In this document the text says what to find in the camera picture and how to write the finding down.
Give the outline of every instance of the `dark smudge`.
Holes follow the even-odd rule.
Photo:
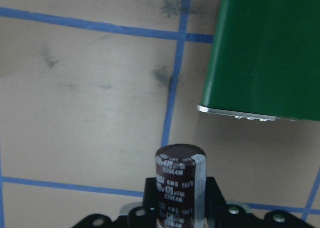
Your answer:
[[[181,8],[183,0],[163,0],[161,12],[168,18],[180,13],[205,14],[205,9],[202,5],[191,3],[190,8]]]
[[[59,62],[59,60],[52,55],[47,46],[42,47],[41,55],[49,69],[52,69]]]
[[[101,37],[98,37],[97,39],[98,40],[105,40],[107,38],[109,38],[111,35],[104,35],[104,36],[101,36]]]
[[[67,92],[79,92],[79,85],[74,83],[61,82],[60,88]]]
[[[112,88],[111,85],[98,85],[98,88],[101,88],[103,90],[109,90],[110,88]]]
[[[168,67],[160,66],[152,71],[153,77],[158,82],[159,87],[168,86],[170,82],[170,76],[168,75]]]

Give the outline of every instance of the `green box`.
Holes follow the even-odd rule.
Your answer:
[[[320,121],[320,0],[222,0],[200,111]]]

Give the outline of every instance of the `screw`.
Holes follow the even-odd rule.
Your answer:
[[[273,220],[274,220],[275,222],[278,222],[278,223],[284,223],[284,222],[286,221],[286,219],[284,218],[284,216],[281,215],[281,214],[274,214],[274,215],[272,216],[272,218],[273,218]]]
[[[237,215],[237,214],[239,214],[240,210],[238,207],[231,206],[231,207],[229,207],[228,212],[233,215]]]
[[[137,217],[143,217],[146,214],[146,211],[144,209],[139,209],[135,212],[135,215]]]
[[[103,223],[105,223],[105,221],[104,221],[102,218],[99,218],[99,219],[95,220],[95,221],[92,223],[92,225],[93,225],[94,227],[99,227],[99,226],[102,226]]]

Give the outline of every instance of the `blue tape line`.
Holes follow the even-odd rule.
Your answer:
[[[188,42],[213,43],[214,36],[208,34],[187,33],[186,39]]]
[[[111,189],[111,188],[103,188],[103,187],[80,186],[80,185],[64,184],[64,183],[57,183],[57,182],[35,181],[35,180],[12,178],[12,177],[3,177],[2,181],[6,182],[6,183],[13,183],[13,184],[56,188],[56,189],[64,189],[64,190],[72,190],[72,191],[95,192],[95,193],[131,196],[131,197],[143,197],[144,196],[143,192],[121,190],[121,189]]]
[[[179,32],[186,33],[189,19],[191,0],[182,0]]]
[[[38,22],[51,23],[62,26],[77,27],[87,30],[111,32],[125,35],[155,37],[162,39],[177,40],[181,37],[178,32],[146,29],[138,27],[117,26],[106,22],[93,22],[78,18],[53,16],[36,12],[21,11],[12,8],[0,7],[0,16],[20,18]]]
[[[320,210],[309,209],[309,215],[320,215]]]
[[[0,227],[5,228],[5,207],[4,207],[3,184],[4,184],[4,181],[2,177],[1,149],[0,149]]]
[[[170,130],[171,130],[171,123],[172,123],[172,117],[174,113],[174,106],[175,106],[175,99],[176,99],[176,93],[177,93],[177,87],[178,87],[178,81],[179,81],[179,73],[181,70],[182,65],[182,57],[184,53],[184,46],[185,42],[179,40],[177,42],[176,51],[175,51],[175,62],[174,62],[174,69],[173,74],[171,76],[170,80],[170,86],[169,86],[169,93],[168,93],[168,101],[167,101],[167,108],[166,108],[166,115],[164,118],[164,125],[163,125],[163,133],[162,133],[162,141],[161,146],[166,146],[169,142],[169,136],[170,136]]]
[[[181,5],[181,15],[180,15],[180,23],[179,23],[179,33],[181,34],[181,39],[177,41],[176,51],[175,51],[175,58],[174,58],[174,67],[173,73],[171,76],[170,86],[169,86],[169,93],[168,93],[168,101],[167,101],[167,111],[164,118],[164,125],[163,125],[163,132],[162,132],[162,140],[161,146],[166,146],[169,142],[170,137],[170,130],[171,130],[171,123],[172,117],[174,113],[174,106],[175,106],[175,99],[177,93],[177,86],[179,81],[179,75],[182,66],[182,59],[184,55],[185,49],[185,41],[187,38],[187,26],[188,26],[188,19],[189,19],[189,9],[191,0],[182,0]]]
[[[318,192],[318,189],[319,189],[319,185],[320,185],[320,168],[318,170],[318,173],[315,177],[315,181],[313,183],[313,187],[311,189],[311,192],[310,192],[310,195],[308,197],[308,200],[306,202],[306,205],[305,205],[305,208],[306,208],[306,212],[303,213],[301,219],[303,221],[306,221],[307,218],[308,218],[308,215],[309,215],[309,211],[315,201],[315,198],[316,198],[316,195],[317,195],[317,192]]]

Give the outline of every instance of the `electrolytic capacitor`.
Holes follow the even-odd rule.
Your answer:
[[[204,228],[206,155],[188,144],[162,147],[155,155],[158,228]]]

